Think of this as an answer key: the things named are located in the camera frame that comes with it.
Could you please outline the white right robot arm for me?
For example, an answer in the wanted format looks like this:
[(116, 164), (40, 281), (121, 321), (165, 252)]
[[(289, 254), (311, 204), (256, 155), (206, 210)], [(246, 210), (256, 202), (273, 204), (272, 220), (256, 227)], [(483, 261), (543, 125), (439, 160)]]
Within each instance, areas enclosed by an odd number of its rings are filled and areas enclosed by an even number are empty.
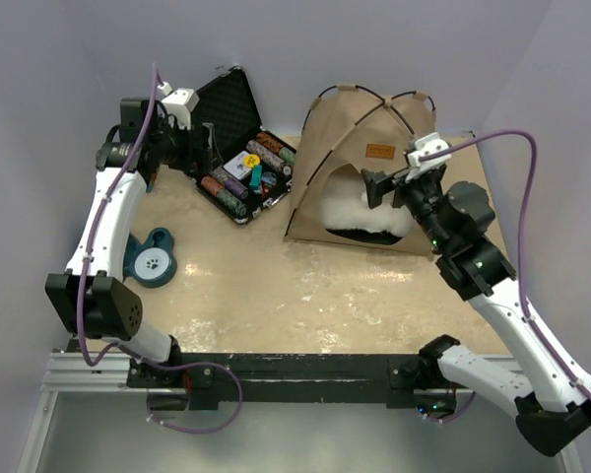
[(496, 332), (521, 369), (519, 374), (441, 336), (419, 363), (422, 381), (462, 384), (512, 417), (538, 452), (555, 456), (591, 427), (591, 374), (571, 357), (523, 295), (522, 278), (486, 235), (495, 213), (483, 187), (459, 181), (441, 188), (445, 169), (410, 179), (363, 170), (370, 208), (384, 195), (406, 207), (431, 240), (444, 282)]

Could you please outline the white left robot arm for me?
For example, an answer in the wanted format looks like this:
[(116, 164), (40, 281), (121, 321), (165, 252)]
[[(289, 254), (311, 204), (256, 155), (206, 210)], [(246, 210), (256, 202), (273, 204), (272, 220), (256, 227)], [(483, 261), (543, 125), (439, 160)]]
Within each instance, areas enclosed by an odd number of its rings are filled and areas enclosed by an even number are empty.
[(162, 99), (128, 98), (121, 121), (96, 154), (96, 189), (78, 246), (60, 274), (48, 275), (45, 292), (67, 331), (85, 349), (88, 340), (151, 362), (162, 386), (178, 384), (184, 363), (171, 353), (172, 338), (146, 321), (140, 298), (124, 284), (124, 257), (133, 219), (159, 166), (193, 167), (192, 89)]

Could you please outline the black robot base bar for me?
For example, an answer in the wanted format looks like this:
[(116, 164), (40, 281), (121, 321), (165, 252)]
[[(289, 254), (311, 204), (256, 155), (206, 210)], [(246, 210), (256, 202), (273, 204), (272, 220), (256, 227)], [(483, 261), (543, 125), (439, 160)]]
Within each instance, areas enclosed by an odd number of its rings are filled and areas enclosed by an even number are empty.
[(181, 372), (131, 362), (127, 384), (158, 410), (216, 410), (226, 402), (382, 404), (445, 417), (463, 406), (458, 385), (407, 354), (185, 353)]

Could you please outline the white fluffy pillow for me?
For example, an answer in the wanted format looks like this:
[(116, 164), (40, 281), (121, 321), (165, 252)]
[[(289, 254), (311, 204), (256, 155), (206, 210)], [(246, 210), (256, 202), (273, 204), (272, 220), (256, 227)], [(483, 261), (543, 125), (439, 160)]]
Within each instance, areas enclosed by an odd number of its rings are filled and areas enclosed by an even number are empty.
[(405, 237), (414, 220), (405, 207), (395, 208), (392, 202), (393, 196), (387, 194), (379, 206), (370, 209), (361, 176), (335, 173), (327, 179), (319, 199), (320, 223), (328, 231), (388, 232)]

